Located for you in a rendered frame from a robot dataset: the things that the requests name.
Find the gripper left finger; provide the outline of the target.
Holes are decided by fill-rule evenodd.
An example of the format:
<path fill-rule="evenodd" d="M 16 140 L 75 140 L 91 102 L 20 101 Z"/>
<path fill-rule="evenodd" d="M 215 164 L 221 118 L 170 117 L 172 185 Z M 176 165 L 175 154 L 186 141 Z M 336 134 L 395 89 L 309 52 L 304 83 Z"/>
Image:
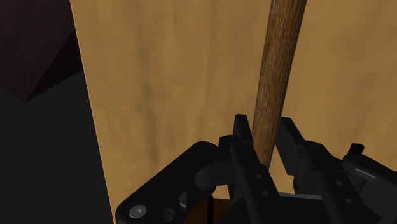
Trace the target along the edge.
<path fill-rule="evenodd" d="M 199 141 L 117 207 L 116 224 L 269 224 L 280 195 L 246 115 L 217 145 Z"/>

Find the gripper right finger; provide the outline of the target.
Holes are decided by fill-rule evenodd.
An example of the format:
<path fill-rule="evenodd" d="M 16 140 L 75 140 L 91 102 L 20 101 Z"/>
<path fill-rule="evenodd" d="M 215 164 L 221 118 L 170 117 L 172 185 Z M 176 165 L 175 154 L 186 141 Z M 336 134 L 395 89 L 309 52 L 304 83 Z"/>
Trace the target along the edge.
<path fill-rule="evenodd" d="M 397 171 L 364 155 L 362 144 L 338 159 L 282 117 L 275 145 L 295 193 L 321 196 L 331 224 L 397 224 Z"/>

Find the brown wooden stick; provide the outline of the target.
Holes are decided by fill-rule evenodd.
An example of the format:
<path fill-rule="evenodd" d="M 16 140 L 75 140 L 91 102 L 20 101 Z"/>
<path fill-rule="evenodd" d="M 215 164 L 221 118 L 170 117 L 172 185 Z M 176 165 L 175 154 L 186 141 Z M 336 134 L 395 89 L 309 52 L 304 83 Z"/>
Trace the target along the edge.
<path fill-rule="evenodd" d="M 260 162 L 270 167 L 307 0 L 271 0 L 253 118 Z"/>

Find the light wooden table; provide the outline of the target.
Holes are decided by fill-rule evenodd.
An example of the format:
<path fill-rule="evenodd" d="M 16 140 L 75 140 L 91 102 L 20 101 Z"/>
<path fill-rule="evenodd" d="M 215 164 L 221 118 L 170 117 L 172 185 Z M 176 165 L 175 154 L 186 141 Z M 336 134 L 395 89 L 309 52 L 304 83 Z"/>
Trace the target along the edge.
<path fill-rule="evenodd" d="M 270 0 L 70 0 L 112 209 L 254 116 Z M 397 0 L 307 0 L 283 115 L 397 170 Z"/>

